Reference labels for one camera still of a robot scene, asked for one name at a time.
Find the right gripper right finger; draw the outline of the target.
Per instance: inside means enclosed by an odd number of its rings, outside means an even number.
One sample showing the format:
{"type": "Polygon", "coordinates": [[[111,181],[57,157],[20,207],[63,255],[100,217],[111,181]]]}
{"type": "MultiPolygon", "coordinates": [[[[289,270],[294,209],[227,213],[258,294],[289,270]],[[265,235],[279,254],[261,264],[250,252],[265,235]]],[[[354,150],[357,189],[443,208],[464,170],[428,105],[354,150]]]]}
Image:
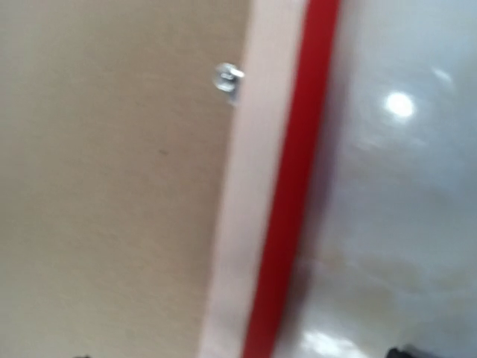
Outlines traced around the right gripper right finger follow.
{"type": "Polygon", "coordinates": [[[428,358],[429,354],[412,346],[392,347],[388,350],[385,358],[428,358]]]}

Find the brown backing board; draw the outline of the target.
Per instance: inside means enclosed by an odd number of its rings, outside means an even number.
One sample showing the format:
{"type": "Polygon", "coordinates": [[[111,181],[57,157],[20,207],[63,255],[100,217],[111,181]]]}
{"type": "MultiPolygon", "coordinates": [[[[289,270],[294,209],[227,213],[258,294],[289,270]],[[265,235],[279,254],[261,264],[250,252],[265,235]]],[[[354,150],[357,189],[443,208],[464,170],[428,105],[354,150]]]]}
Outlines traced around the brown backing board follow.
{"type": "Polygon", "coordinates": [[[248,1],[1,3],[1,355],[193,357],[248,1]]]}

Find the red wooden picture frame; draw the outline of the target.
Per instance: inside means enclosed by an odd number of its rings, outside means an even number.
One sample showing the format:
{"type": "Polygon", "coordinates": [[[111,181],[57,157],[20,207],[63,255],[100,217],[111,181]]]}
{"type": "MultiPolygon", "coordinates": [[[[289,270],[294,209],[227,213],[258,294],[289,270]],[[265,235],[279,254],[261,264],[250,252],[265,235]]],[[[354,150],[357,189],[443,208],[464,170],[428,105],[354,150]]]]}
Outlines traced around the red wooden picture frame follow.
{"type": "Polygon", "coordinates": [[[338,1],[254,1],[214,239],[199,357],[271,357],[322,123],[338,1]]]}

